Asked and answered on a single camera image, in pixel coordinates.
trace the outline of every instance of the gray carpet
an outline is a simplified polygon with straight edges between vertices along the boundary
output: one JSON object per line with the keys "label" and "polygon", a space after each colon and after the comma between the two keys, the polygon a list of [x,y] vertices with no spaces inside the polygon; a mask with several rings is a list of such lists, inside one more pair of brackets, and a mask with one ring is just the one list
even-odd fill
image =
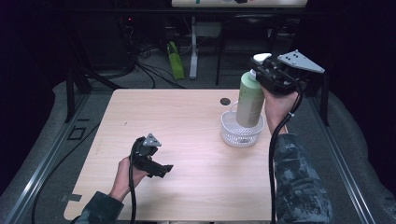
{"label": "gray carpet", "polygon": [[[289,40],[279,38],[274,54],[288,52],[289,44]],[[213,46],[213,40],[207,39],[202,42],[199,51],[197,78],[195,80],[185,78],[179,80],[177,84],[188,89],[239,88],[239,78],[244,70],[234,71],[239,76],[222,77],[219,85],[215,85],[216,55],[214,54]],[[188,51],[182,55],[186,77],[190,71],[190,53]],[[159,51],[152,51],[150,57],[139,61],[170,71],[167,56]],[[110,76],[114,73],[106,71],[100,74]],[[163,71],[162,74],[167,79],[172,79],[170,74]],[[154,79],[156,89],[174,88],[161,78],[154,77]],[[111,80],[122,87],[130,89],[149,89],[153,84],[151,79],[141,70],[135,70],[125,77]],[[67,132],[61,134],[64,139],[59,146],[59,155],[53,159],[53,164],[59,162],[71,150],[74,151],[54,171],[40,192],[35,209],[35,223],[69,223],[69,221],[64,220],[63,216],[66,207],[65,200],[72,192],[77,181],[80,169],[95,135],[94,127],[101,121],[112,92],[108,87],[96,80],[90,80],[90,82],[93,86],[93,91],[90,95],[81,95],[76,91],[77,102],[80,104],[78,107],[79,111],[74,117],[74,121],[68,126],[64,124],[66,118],[65,83],[54,88],[56,103],[50,118],[20,171],[6,192],[1,196],[0,210],[2,212],[0,213],[0,223],[6,222],[8,215],[15,208],[15,204],[18,204],[18,199],[23,194],[23,190],[28,185],[35,170],[39,167],[41,160],[54,148],[54,143],[59,140],[60,133],[67,127]],[[320,122],[315,119],[316,113],[317,111],[309,103],[309,100],[304,99],[296,113],[296,117],[288,124],[289,130],[291,133],[299,134],[307,145],[313,165],[321,176],[332,200],[335,223],[363,223],[353,200],[351,200],[345,181],[334,165],[331,153],[332,146],[329,144]],[[332,94],[329,104],[329,122],[331,124],[330,130],[346,159],[350,172],[360,187],[362,198],[373,215],[373,219],[368,220],[367,223],[396,223],[396,219],[384,210],[383,198],[386,190],[379,183],[375,172],[367,161],[367,148],[359,127],[347,113],[342,103]],[[88,137],[75,149],[80,142],[76,139],[81,136]],[[20,219],[22,220],[21,223],[31,223],[32,206],[28,205],[27,212],[22,214]]]}

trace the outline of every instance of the green bag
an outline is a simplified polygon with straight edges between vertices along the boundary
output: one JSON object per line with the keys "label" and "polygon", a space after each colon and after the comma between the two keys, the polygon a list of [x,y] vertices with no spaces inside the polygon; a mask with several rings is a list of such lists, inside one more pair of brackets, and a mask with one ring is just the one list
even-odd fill
{"label": "green bag", "polygon": [[180,59],[180,55],[178,55],[178,50],[173,41],[169,41],[167,44],[169,62],[172,66],[172,72],[175,79],[184,78],[184,68],[183,62]]}

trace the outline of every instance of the basket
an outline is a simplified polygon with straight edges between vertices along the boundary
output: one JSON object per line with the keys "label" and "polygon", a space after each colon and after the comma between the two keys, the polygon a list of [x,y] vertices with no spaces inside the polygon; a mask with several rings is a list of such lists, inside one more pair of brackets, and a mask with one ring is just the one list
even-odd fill
{"label": "basket", "polygon": [[253,146],[264,128],[264,117],[260,115],[259,122],[252,128],[245,128],[236,122],[236,112],[230,110],[221,115],[221,136],[231,147]]}

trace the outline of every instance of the hand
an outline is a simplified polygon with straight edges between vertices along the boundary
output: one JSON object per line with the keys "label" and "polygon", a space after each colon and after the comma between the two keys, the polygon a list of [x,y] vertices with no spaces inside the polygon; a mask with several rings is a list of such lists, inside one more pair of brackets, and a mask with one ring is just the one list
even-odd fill
{"label": "hand", "polygon": [[[116,178],[114,180],[113,188],[108,194],[110,197],[117,199],[122,202],[125,196],[130,192],[129,189],[129,166],[130,166],[129,157],[125,157],[119,162],[119,169],[117,171]],[[140,181],[149,173],[146,171],[141,171],[136,169],[134,166],[133,175],[134,175],[134,188],[140,183]]]}
{"label": "hand", "polygon": [[[268,128],[273,134],[277,125],[291,111],[298,93],[292,92],[289,95],[274,95],[262,86],[265,97],[265,117],[267,118]],[[286,128],[282,127],[279,134],[287,133]]]}

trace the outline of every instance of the person's left hand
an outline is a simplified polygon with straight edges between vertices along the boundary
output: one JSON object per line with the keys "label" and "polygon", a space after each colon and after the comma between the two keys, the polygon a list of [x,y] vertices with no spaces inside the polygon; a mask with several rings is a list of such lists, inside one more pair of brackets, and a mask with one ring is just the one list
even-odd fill
{"label": "person's left hand", "polygon": [[[119,162],[119,169],[117,171],[116,178],[114,180],[113,188],[108,194],[110,197],[117,199],[122,202],[125,196],[130,192],[129,189],[129,166],[130,166],[129,157],[125,157]],[[134,188],[140,183],[140,181],[149,173],[146,171],[141,171],[136,169],[134,166],[133,176],[134,176]]]}

